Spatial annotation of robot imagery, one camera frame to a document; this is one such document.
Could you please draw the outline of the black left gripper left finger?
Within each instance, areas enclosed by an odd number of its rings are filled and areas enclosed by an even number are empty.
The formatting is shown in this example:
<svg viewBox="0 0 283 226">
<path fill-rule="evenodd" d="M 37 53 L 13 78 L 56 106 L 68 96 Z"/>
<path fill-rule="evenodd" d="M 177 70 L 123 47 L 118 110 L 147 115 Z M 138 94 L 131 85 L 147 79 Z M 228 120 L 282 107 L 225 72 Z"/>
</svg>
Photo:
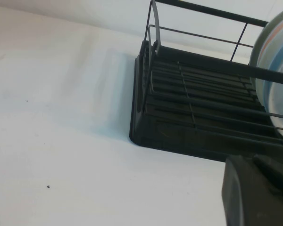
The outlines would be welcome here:
<svg viewBox="0 0 283 226">
<path fill-rule="evenodd" d="M 226 159 L 222 201 L 228 226 L 283 226 L 283 197 L 253 158 Z"/>
</svg>

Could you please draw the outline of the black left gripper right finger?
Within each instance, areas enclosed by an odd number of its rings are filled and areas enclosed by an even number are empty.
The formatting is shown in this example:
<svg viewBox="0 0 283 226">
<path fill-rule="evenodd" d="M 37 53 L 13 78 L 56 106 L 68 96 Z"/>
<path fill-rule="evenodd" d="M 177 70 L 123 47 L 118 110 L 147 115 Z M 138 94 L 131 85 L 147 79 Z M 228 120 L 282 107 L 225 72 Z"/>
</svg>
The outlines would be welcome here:
<svg viewBox="0 0 283 226">
<path fill-rule="evenodd" d="M 254 155 L 253 163 L 283 197 L 283 164 L 268 156 L 258 154 Z"/>
</svg>

